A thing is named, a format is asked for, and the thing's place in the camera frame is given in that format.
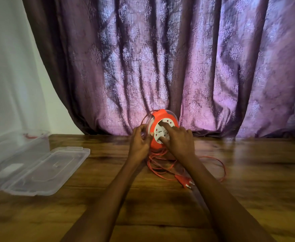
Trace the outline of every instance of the wall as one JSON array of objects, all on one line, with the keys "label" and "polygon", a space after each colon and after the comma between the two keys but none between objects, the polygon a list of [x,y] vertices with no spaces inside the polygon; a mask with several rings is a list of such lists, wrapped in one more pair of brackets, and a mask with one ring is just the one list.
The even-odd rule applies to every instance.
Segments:
[{"label": "wall", "polygon": [[81,134],[49,80],[22,0],[0,0],[0,135],[21,128]]}]

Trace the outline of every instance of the white socket panel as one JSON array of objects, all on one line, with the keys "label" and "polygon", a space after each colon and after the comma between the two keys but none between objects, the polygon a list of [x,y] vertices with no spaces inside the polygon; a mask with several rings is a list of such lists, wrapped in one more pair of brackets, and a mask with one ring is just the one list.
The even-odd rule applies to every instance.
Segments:
[{"label": "white socket panel", "polygon": [[[168,123],[170,125],[170,127],[174,126],[173,120],[171,120],[169,118],[164,118],[161,121]],[[170,139],[167,130],[163,126],[160,126],[159,123],[157,123],[156,127],[154,128],[154,139],[159,144],[162,144],[162,142],[160,140],[158,140],[159,137],[165,137],[166,139]]]}]

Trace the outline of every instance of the curtain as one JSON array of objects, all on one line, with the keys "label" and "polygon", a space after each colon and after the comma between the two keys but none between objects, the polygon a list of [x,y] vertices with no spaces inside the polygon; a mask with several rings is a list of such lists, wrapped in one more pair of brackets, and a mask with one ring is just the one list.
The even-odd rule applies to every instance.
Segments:
[{"label": "curtain", "polygon": [[199,136],[295,137],[295,0],[23,0],[85,134],[166,108]]}]

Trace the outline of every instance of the hand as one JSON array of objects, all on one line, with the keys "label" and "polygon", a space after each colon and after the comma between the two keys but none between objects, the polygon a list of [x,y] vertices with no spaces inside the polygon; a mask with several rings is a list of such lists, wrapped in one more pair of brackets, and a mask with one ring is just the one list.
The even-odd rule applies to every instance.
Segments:
[{"label": "hand", "polygon": [[180,128],[170,125],[166,122],[159,122],[160,126],[163,126],[170,137],[170,140],[165,137],[159,137],[159,140],[166,146],[171,154],[180,162],[184,159],[194,157],[194,140],[192,131],[186,130],[183,126]]},{"label": "hand", "polygon": [[143,132],[145,128],[146,124],[143,124],[133,129],[128,153],[129,161],[141,162],[148,155],[154,133],[147,135],[143,140],[141,132]]}]

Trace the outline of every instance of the person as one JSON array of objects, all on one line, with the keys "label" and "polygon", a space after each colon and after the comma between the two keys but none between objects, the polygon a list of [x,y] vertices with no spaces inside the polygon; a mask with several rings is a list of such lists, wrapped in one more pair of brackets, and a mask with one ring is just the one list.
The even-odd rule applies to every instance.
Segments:
[{"label": "person", "polygon": [[[164,122],[159,124],[168,131],[170,137],[169,140],[163,137],[159,140],[194,180],[222,237],[234,242],[276,241],[198,159],[194,152],[192,131],[184,127],[170,127]],[[141,132],[145,127],[141,125],[134,128],[125,164],[104,194],[87,208],[65,234],[62,242],[109,241],[131,178],[149,153],[153,134],[143,139]]]}]

